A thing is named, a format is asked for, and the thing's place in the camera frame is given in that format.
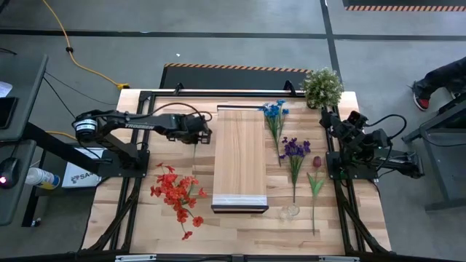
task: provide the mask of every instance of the wooden cutting board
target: wooden cutting board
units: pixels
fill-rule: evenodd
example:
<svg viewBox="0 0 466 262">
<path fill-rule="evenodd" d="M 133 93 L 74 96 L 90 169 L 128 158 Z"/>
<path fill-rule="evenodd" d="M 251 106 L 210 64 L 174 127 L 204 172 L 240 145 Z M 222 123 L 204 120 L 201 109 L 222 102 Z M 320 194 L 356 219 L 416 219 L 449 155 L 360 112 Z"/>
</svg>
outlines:
<svg viewBox="0 0 466 262">
<path fill-rule="evenodd" d="M 218 107 L 212 210 L 263 213 L 266 197 L 264 112 Z"/>
</svg>

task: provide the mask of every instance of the black cable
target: black cable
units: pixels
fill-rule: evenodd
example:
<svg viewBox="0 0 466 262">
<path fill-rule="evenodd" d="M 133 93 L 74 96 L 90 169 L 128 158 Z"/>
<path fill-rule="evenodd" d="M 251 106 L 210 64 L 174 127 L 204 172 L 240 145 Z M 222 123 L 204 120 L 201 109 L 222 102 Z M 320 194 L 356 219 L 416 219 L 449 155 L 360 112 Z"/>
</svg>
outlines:
<svg viewBox="0 0 466 262">
<path fill-rule="evenodd" d="M 393 171 L 396 171 L 396 170 L 386 171 L 386 172 L 382 173 L 381 175 L 379 175 L 379 178 L 381 178 L 383 175 L 386 175 L 386 174 L 388 174 L 388 173 L 390 173 L 390 172 L 393 172 Z"/>
<path fill-rule="evenodd" d="M 89 98 L 90 100 L 94 100 L 95 102 L 99 102 L 99 103 L 102 103 L 102 104 L 105 104 L 105 105 L 109 105 L 109 106 L 116 106 L 116 103 L 106 103 L 106 102 L 100 101 L 100 100 L 98 100 L 98 99 L 91 98 L 89 95 L 86 95 L 86 94 L 84 94 L 84 93 L 78 91 L 77 89 L 71 87 L 71 86 L 68 85 L 68 84 L 65 84 L 63 81 L 59 80 L 58 78 L 56 78 L 55 76 L 53 76 L 51 73 L 49 73 L 49 72 L 47 72 L 47 71 L 45 71 L 45 73 L 46 73 L 47 75 L 49 75 L 50 77 L 52 77 L 53 79 L 55 79 L 56 81 L 60 82 L 60 83 L 61 83 L 62 85 L 64 85 L 65 87 L 70 88 L 70 89 L 73 90 L 74 92 L 77 92 L 77 93 L 79 93 L 80 95 L 83 95 L 83 96 L 85 96 L 86 98 Z"/>
<path fill-rule="evenodd" d="M 60 95 L 57 93 L 57 91 L 55 91 L 55 88 L 53 88 L 53 86 L 47 81 L 47 79 L 45 77 L 42 77 L 43 80 L 45 80 L 46 83 L 48 83 L 48 85 L 50 86 L 50 88 L 52 88 L 53 92 L 57 95 L 58 99 L 60 99 L 61 103 L 63 104 L 63 106 L 65 106 L 66 110 L 68 110 L 68 112 L 73 116 L 73 118 L 76 118 L 73 114 L 73 112 L 71 112 L 70 108 L 68 108 L 68 106 L 65 104 L 65 102 L 63 102 L 63 100 L 61 99 Z"/>
<path fill-rule="evenodd" d="M 376 172 L 378 172 L 382 168 L 382 166 L 385 163 L 387 163 L 388 158 L 390 157 L 390 153 L 392 153 L 392 147 L 393 147 L 393 145 L 390 145 L 390 148 L 388 149 L 388 153 L 387 153 L 387 156 L 385 157 L 385 160 L 377 167 Z"/>
<path fill-rule="evenodd" d="M 188 105 L 188 104 L 186 104 L 186 103 L 174 102 L 174 103 L 168 103 L 168 104 L 165 104 L 165 105 L 163 105 L 163 106 L 160 106 L 159 108 L 154 109 L 151 113 L 145 114 L 145 115 L 143 115 L 143 116 L 134 116 L 134 117 L 131 117 L 131 119 L 142 119 L 142 118 L 146 118 L 146 117 L 152 116 L 153 114 L 155 114 L 156 112 L 158 112 L 158 110 L 160 110 L 160 109 L 162 109 L 162 108 L 166 108 L 167 106 L 173 106 L 173 105 L 187 106 L 187 107 L 191 108 L 192 110 L 194 110 L 195 113 L 199 114 L 199 117 L 202 117 L 201 113 L 200 113 L 194 106 Z"/>
<path fill-rule="evenodd" d="M 0 47 L 0 52 L 4 52 L 4 53 L 8 53 L 8 54 L 12 54 L 12 55 L 17 55 L 16 52 L 13 52 L 12 50 L 10 49 L 6 49 L 6 48 L 1 48 Z"/>
<path fill-rule="evenodd" d="M 210 120 L 212 120 L 213 116 L 210 112 L 207 112 L 207 111 L 199 111 L 199 113 L 201 114 L 208 114 L 210 116 L 209 120 L 205 120 L 206 122 L 209 122 Z M 197 114 L 197 112 L 193 112 L 193 113 L 190 113 L 190 114 L 187 114 L 187 116 L 191 116 L 193 114 Z"/>
<path fill-rule="evenodd" d="M 466 143 L 459 143 L 459 144 L 453 144 L 453 145 L 439 145 L 439 144 L 434 143 L 434 142 L 432 142 L 431 140 L 427 139 L 427 138 L 424 136 L 423 132 L 419 132 L 419 134 L 421 135 L 421 138 L 422 138 L 422 139 L 426 140 L 429 144 L 434 145 L 434 146 L 438 146 L 438 147 L 466 146 Z"/>
<path fill-rule="evenodd" d="M 100 159 L 100 156 L 98 156 L 96 153 L 92 152 L 92 151 L 91 151 L 91 150 L 89 150 L 87 147 L 85 147 L 85 146 L 84 146 L 84 145 L 81 143 L 81 141 L 79 141 L 79 140 L 78 140 L 78 144 L 79 144 L 79 145 L 80 145 L 82 148 L 84 148 L 84 149 L 88 150 L 88 151 L 89 151 L 89 153 L 91 153 L 91 154 L 93 154 L 94 156 L 96 156 L 96 157 L 97 157 L 97 159 Z"/>
<path fill-rule="evenodd" d="M 373 185 L 376 187 L 377 193 L 379 193 L 379 198 L 381 198 L 381 197 L 380 197 L 379 186 L 378 186 L 375 182 L 373 182 L 371 179 L 368 179 L 367 181 L 369 181 L 371 184 L 373 184 Z"/>
<path fill-rule="evenodd" d="M 406 129 L 406 125 L 408 124 L 408 122 L 406 121 L 406 118 L 404 116 L 401 116 L 399 114 L 389 114 L 388 116 L 384 116 L 382 117 L 379 121 L 373 123 L 373 124 L 366 124 L 365 126 L 366 127 L 373 127 L 374 125 L 384 121 L 385 119 L 389 118 L 389 117 L 399 117 L 403 120 L 403 127 L 401 128 L 400 131 L 398 131 L 396 134 L 392 135 L 392 136 L 389 136 L 388 139 L 393 139 L 393 138 L 396 138 L 399 134 L 401 134 L 405 129 Z"/>
</svg>

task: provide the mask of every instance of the gray floor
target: gray floor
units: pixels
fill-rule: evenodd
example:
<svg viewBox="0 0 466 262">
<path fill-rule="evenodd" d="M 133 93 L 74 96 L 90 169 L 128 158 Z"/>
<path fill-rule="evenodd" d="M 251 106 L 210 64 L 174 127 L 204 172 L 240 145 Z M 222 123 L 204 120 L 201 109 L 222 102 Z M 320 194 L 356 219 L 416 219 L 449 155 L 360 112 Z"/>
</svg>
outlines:
<svg viewBox="0 0 466 262">
<path fill-rule="evenodd" d="M 318 0 L 49 0 L 67 29 L 234 33 L 325 33 Z M 465 35 L 466 13 L 347 12 L 341 1 L 328 0 L 334 33 Z M 41 1 L 16 0 L 0 14 L 0 28 L 58 29 Z M 331 67 L 326 40 L 71 37 L 76 59 L 134 88 L 156 88 L 165 63 L 209 63 L 291 68 Z M 75 67 L 61 36 L 0 35 L 0 46 L 20 54 L 46 53 L 47 70 L 94 98 L 115 103 L 119 92 L 110 83 Z M 445 90 L 433 96 L 432 108 L 420 112 L 412 103 L 413 80 L 466 55 L 463 41 L 337 41 L 346 90 L 356 91 L 360 110 L 370 120 L 402 114 L 404 134 L 435 114 L 449 100 Z M 80 97 L 54 80 L 54 87 L 75 113 L 110 109 Z M 72 118 L 43 84 L 31 121 L 46 130 L 72 133 Z M 396 120 L 382 122 L 387 133 Z M 422 149 L 417 143 L 414 148 Z M 400 140 L 395 149 L 407 150 Z M 431 170 L 420 180 L 399 174 L 381 179 L 382 204 L 395 252 L 464 261 L 466 210 L 426 213 L 440 200 Z M 43 224 L 19 227 L 27 188 L 17 220 L 0 228 L 0 257 L 64 253 L 79 248 L 93 196 L 55 197 L 42 203 Z"/>
</svg>

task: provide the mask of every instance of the electrical cord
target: electrical cord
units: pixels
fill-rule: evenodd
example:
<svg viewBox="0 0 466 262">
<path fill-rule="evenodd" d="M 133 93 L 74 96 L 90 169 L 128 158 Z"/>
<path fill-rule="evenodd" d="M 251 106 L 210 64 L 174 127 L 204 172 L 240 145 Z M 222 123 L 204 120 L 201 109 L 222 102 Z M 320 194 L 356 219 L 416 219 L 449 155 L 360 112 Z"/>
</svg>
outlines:
<svg viewBox="0 0 466 262">
<path fill-rule="evenodd" d="M 155 114 L 156 112 L 158 112 L 158 110 L 160 110 L 160 109 L 166 108 L 166 107 L 168 107 L 168 106 L 173 106 L 173 105 L 187 106 L 187 107 L 191 108 L 192 110 L 194 110 L 194 114 L 199 114 L 199 117 L 202 117 L 201 113 L 200 113 L 194 106 L 188 105 L 187 103 L 174 102 L 174 103 L 168 103 L 168 104 L 165 104 L 165 105 L 163 105 L 163 106 L 160 106 L 159 108 L 154 109 L 151 113 L 148 113 L 148 114 L 145 114 L 145 115 L 142 115 L 142 116 L 134 116 L 134 117 L 131 117 L 131 119 L 143 119 L 143 118 L 152 116 L 153 114 Z"/>
<path fill-rule="evenodd" d="M 46 83 L 48 83 L 48 85 L 50 86 L 50 88 L 52 88 L 53 92 L 57 95 L 58 99 L 60 99 L 60 102 L 63 104 L 63 106 L 65 106 L 66 110 L 68 110 L 68 112 L 70 113 L 70 115 L 73 116 L 73 118 L 76 118 L 73 114 L 73 112 L 71 112 L 70 108 L 68 108 L 68 106 L 65 104 L 65 102 L 63 102 L 63 100 L 61 99 L 60 95 L 57 93 L 57 91 L 55 91 L 55 88 L 53 88 L 53 86 L 50 84 L 50 82 L 45 78 L 45 77 L 42 77 L 43 80 L 45 80 Z"/>
<path fill-rule="evenodd" d="M 109 81 L 109 82 L 111 82 L 112 84 L 114 84 L 119 90 L 122 90 L 122 89 L 124 89 L 124 88 L 129 88 L 129 87 L 130 87 L 128 83 L 124 83 L 124 84 L 122 84 L 122 83 L 116 83 L 113 79 L 109 78 L 108 76 L 106 76 L 106 75 L 104 75 L 104 74 L 102 74 L 102 73 L 99 73 L 99 72 L 97 72 L 97 71 L 94 71 L 94 70 L 92 70 L 92 69 L 90 69 L 90 68 L 87 68 L 87 67 L 85 67 L 85 66 L 83 66 L 83 65 L 80 65 L 78 62 L 76 62 L 76 60 L 74 59 L 74 56 L 73 56 L 73 48 L 71 47 L 70 40 L 69 40 L 69 38 L 68 38 L 68 35 L 66 34 L 65 28 L 63 27 L 63 25 L 62 25 L 60 19 L 59 19 L 58 16 L 55 14 L 55 12 L 53 11 L 52 7 L 50 7 L 50 5 L 49 5 L 45 0 L 42 0 L 42 1 L 44 2 L 44 4 L 47 6 L 47 8 L 50 10 L 50 12 L 52 13 L 52 15 L 53 15 L 53 16 L 55 17 L 55 19 L 57 20 L 57 23 L 58 23 L 58 25 L 60 26 L 61 31 L 63 32 L 63 35 L 65 36 L 65 39 L 66 39 L 66 44 L 67 44 L 67 46 L 66 46 L 66 51 L 68 52 L 68 54 L 70 55 L 71 60 L 73 61 L 73 63 L 74 63 L 77 67 L 79 67 L 79 68 L 81 68 L 81 69 L 83 69 L 83 70 L 86 70 L 86 71 L 88 71 L 88 72 L 90 72 L 90 73 L 93 73 L 93 74 L 96 74 L 96 75 L 98 75 L 98 76 L 103 77 L 103 78 L 106 79 L 107 81 Z"/>
<path fill-rule="evenodd" d="M 95 157 L 97 157 L 97 159 L 100 159 L 100 156 L 98 156 L 96 153 L 92 152 L 90 149 L 88 149 L 87 147 L 85 147 L 85 146 L 81 143 L 81 141 L 78 140 L 78 144 L 79 144 L 82 148 L 84 148 L 84 149 L 86 149 L 87 151 L 89 151 L 89 153 L 91 153 L 91 154 L 93 154 Z"/>
<path fill-rule="evenodd" d="M 58 131 L 45 131 L 49 134 L 52 134 L 52 135 L 63 135 L 63 136 L 66 136 L 67 138 L 71 138 L 73 140 L 77 140 L 73 135 L 69 135 L 65 132 L 58 132 Z"/>
<path fill-rule="evenodd" d="M 387 156 L 385 157 L 385 160 L 377 167 L 376 172 L 378 172 L 382 168 L 382 166 L 385 163 L 387 163 L 388 158 L 390 157 L 390 153 L 392 153 L 392 148 L 393 148 L 393 145 L 390 145 L 390 147 L 388 148 L 388 153 L 387 153 Z"/>
<path fill-rule="evenodd" d="M 459 143 L 459 144 L 452 144 L 452 145 L 439 145 L 437 143 L 434 143 L 432 142 L 431 140 L 429 140 L 427 137 L 424 136 L 423 132 L 419 132 L 419 134 L 421 135 L 421 138 L 426 140 L 429 144 L 431 145 L 434 145 L 434 146 L 438 146 L 438 147 L 453 147 L 453 146 L 466 146 L 466 143 Z"/>
<path fill-rule="evenodd" d="M 78 90 L 76 90 L 75 88 L 71 87 L 70 85 L 68 84 L 65 84 L 63 81 L 59 80 L 58 78 L 56 78 L 55 76 L 53 76 L 52 74 L 50 74 L 49 72 L 45 71 L 45 73 L 47 75 L 49 75 L 50 77 L 52 77 L 53 79 L 55 79 L 56 81 L 60 82 L 62 85 L 64 85 L 65 87 L 67 88 L 70 88 L 71 90 L 73 90 L 74 92 L 77 92 L 78 94 L 80 95 L 83 95 L 85 96 L 86 98 L 89 98 L 90 100 L 94 100 L 95 102 L 99 102 L 99 103 L 102 103 L 102 104 L 105 104 L 105 105 L 109 105 L 109 106 L 116 106 L 116 103 L 106 103 L 106 102 L 103 102 L 103 101 L 100 101 L 98 99 L 95 99 L 95 98 L 91 98 L 89 95 L 86 95 Z"/>
<path fill-rule="evenodd" d="M 381 178 L 383 175 L 386 175 L 386 174 L 391 173 L 393 171 L 396 171 L 396 170 L 390 170 L 390 171 L 383 172 L 381 175 L 379 175 L 379 178 Z"/>
<path fill-rule="evenodd" d="M 207 111 L 199 111 L 199 113 L 201 114 L 208 114 L 210 116 L 209 120 L 205 120 L 206 122 L 209 122 L 210 120 L 212 120 L 212 114 L 210 112 L 207 112 Z M 191 116 L 193 114 L 197 114 L 197 112 L 194 112 L 194 113 L 190 113 L 190 114 L 187 114 L 187 116 Z"/>
<path fill-rule="evenodd" d="M 365 126 L 366 127 L 373 127 L 374 125 L 384 121 L 385 119 L 390 118 L 390 117 L 394 117 L 394 116 L 399 117 L 399 118 L 401 118 L 403 120 L 403 127 L 396 134 L 388 137 L 388 139 L 392 140 L 393 138 L 396 138 L 397 136 L 399 136 L 399 134 L 401 134 L 406 129 L 406 125 L 408 124 L 408 122 L 406 121 L 406 118 L 404 116 L 401 116 L 399 114 L 389 114 L 388 116 L 382 117 L 379 121 L 377 121 L 377 122 L 375 122 L 373 124 L 366 124 Z"/>
</svg>

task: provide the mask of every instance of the caution tape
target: caution tape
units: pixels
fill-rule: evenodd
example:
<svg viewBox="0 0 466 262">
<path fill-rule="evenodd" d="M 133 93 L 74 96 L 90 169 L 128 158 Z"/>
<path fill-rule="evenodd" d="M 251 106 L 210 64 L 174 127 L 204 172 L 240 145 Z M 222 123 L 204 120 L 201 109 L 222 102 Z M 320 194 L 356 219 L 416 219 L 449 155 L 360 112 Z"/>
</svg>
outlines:
<svg viewBox="0 0 466 262">
<path fill-rule="evenodd" d="M 465 6 L 349 6 L 347 11 L 464 12 Z"/>
<path fill-rule="evenodd" d="M 256 71 L 280 71 L 280 72 L 299 72 L 309 73 L 309 69 L 300 68 L 275 68 L 266 66 L 246 66 L 246 65 L 205 65 L 191 63 L 166 63 L 164 67 L 184 67 L 184 68 L 215 68 L 215 69 L 236 69 L 236 70 L 256 70 Z"/>
</svg>

